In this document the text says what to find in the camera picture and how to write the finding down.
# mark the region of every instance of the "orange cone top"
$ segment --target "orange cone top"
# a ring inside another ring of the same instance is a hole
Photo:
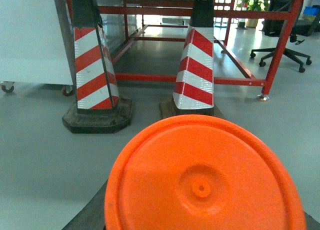
[[[105,195],[107,230],[305,230],[285,167],[256,136],[220,118],[181,115],[135,136]]]

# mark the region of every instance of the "table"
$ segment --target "table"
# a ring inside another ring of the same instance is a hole
[[[268,94],[271,91],[280,60],[285,50],[288,38],[290,36],[292,27],[295,24],[296,17],[299,13],[300,7],[304,0],[292,0],[291,11],[289,12],[269,12],[269,11],[237,11],[232,10],[235,0],[231,3],[218,3],[220,6],[229,4],[231,10],[215,10],[214,15],[217,18],[246,18],[246,19],[270,19],[270,20],[284,20],[282,32],[280,34],[274,57],[272,58],[270,67],[268,69],[265,79],[256,78],[250,70],[237,58],[237,56],[228,48],[228,36],[231,21],[228,22],[228,28],[225,39],[215,39],[214,43],[218,44],[227,54],[236,67],[243,74],[244,78],[234,77],[215,77],[214,83],[218,85],[238,85],[238,86],[256,86],[262,87],[261,95],[258,99],[267,101]],[[128,6],[129,4],[136,4],[139,6]],[[99,6],[101,14],[121,14],[124,15],[124,23],[128,29],[127,15],[161,15],[161,16],[191,16],[192,3],[190,1],[180,0],[123,0],[123,6]],[[141,36],[144,30],[151,25],[144,25],[136,34],[129,36],[128,30],[125,32],[126,43],[122,49],[113,56],[112,62],[115,64],[119,58],[130,48],[135,41],[171,41],[184,42],[182,38],[162,38],[162,37],[143,37]],[[165,27],[160,25],[152,25],[153,27]],[[133,74],[133,73],[118,73],[117,80],[124,81],[153,81],[153,82],[175,82],[175,75],[150,75],[150,74]]]

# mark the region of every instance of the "epoxy floor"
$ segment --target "epoxy floor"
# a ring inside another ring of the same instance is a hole
[[[215,28],[215,36],[225,29]],[[185,29],[148,28],[146,36],[183,37]],[[255,29],[232,28],[229,46],[256,77],[265,77],[250,59],[251,48],[274,47],[277,38]],[[310,54],[305,73],[285,56],[270,100],[256,100],[260,87],[215,86],[215,104],[225,118],[264,141],[291,174],[304,210],[320,221],[320,52],[319,34],[287,47]],[[139,41],[116,64],[117,72],[176,74],[183,43]],[[216,76],[241,74],[216,46]],[[132,124],[116,134],[72,134],[62,116],[75,97],[61,86],[15,83],[14,93],[0,92],[0,229],[60,230],[94,196],[114,161],[139,131],[160,120],[159,102],[171,97],[171,83],[119,82],[120,94],[134,100]]]

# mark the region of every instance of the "cone base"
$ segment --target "cone base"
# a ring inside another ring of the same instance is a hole
[[[130,125],[132,119],[130,98],[119,98],[116,108],[105,114],[79,114],[75,103],[62,117],[63,125],[74,134],[113,134]]]
[[[170,118],[177,115],[187,115],[187,114],[200,114],[214,116],[217,118],[225,119],[223,114],[215,105],[214,108],[206,109],[194,109],[194,110],[181,110],[178,109],[173,99],[168,99],[160,103],[160,113],[162,119]]]

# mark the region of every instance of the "chair base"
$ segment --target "chair base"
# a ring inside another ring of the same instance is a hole
[[[272,58],[275,55],[275,50],[276,48],[262,48],[262,49],[252,49],[251,50],[251,58],[254,58],[256,56],[256,54],[254,52],[264,52],[264,53],[269,53],[265,56],[263,56],[260,60],[260,67],[264,67],[266,65],[266,63],[264,62],[264,60],[268,59],[268,58]],[[306,58],[306,64],[310,65],[312,63],[312,61],[310,60],[311,56],[306,55],[304,53],[298,52],[298,51],[294,51],[288,48],[284,49],[283,55],[287,56],[288,58],[290,58],[291,60],[295,61],[297,64],[300,65],[299,67],[299,72],[303,73],[305,71],[304,68],[304,62],[302,62],[298,57],[303,57]]]

